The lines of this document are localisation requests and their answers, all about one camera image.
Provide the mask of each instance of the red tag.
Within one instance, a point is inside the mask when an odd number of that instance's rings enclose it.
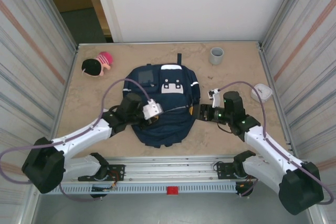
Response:
[[[179,195],[178,186],[167,186],[167,195]]]

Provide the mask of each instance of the robotic arm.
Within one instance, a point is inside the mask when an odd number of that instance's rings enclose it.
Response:
[[[22,166],[22,171],[41,193],[48,193],[62,180],[81,176],[95,176],[103,179],[107,174],[108,162],[98,153],[83,158],[73,158],[92,144],[106,140],[124,131],[128,124],[146,127],[152,124],[162,108],[153,100],[143,105],[141,97],[129,93],[119,106],[114,106],[102,114],[101,119],[70,133],[69,135],[47,140],[40,138],[34,145],[56,142],[63,144],[54,147],[33,149]]]
[[[212,90],[208,94],[213,100],[213,105],[201,104],[198,108],[194,108],[193,114],[196,118],[228,124],[234,135],[252,146],[262,156],[258,157],[251,151],[237,155],[233,167],[239,177],[252,175],[261,180],[278,194],[282,205],[293,215],[323,200],[322,187],[292,162],[320,179],[318,168],[311,162],[304,163],[289,154],[268,134],[264,137],[260,123],[245,113],[238,92],[224,93],[224,108],[219,107],[219,90]]]

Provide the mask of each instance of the navy backpack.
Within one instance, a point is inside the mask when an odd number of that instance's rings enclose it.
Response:
[[[200,103],[201,95],[194,71],[181,65],[181,54],[177,55],[177,64],[147,64],[133,69],[127,78],[138,82],[164,111],[156,122],[143,129],[132,125],[142,143],[156,148],[161,145],[168,147],[187,137],[195,121],[190,108]],[[139,87],[132,82],[125,82],[123,97],[129,92],[140,95],[144,104],[147,104]]]

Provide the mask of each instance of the stuffed toy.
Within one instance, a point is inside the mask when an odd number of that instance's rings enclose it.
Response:
[[[92,77],[103,76],[104,68],[111,69],[113,57],[108,52],[100,52],[94,59],[83,61],[82,71]]]

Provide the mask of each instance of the metal wall panel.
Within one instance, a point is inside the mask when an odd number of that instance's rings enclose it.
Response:
[[[50,0],[0,0],[0,152],[48,136],[76,45]],[[6,154],[2,169],[23,180],[27,152]],[[0,177],[0,223],[18,223],[27,186]]]
[[[336,193],[336,0],[292,0],[263,43],[300,158]],[[336,223],[336,203],[325,207]]]

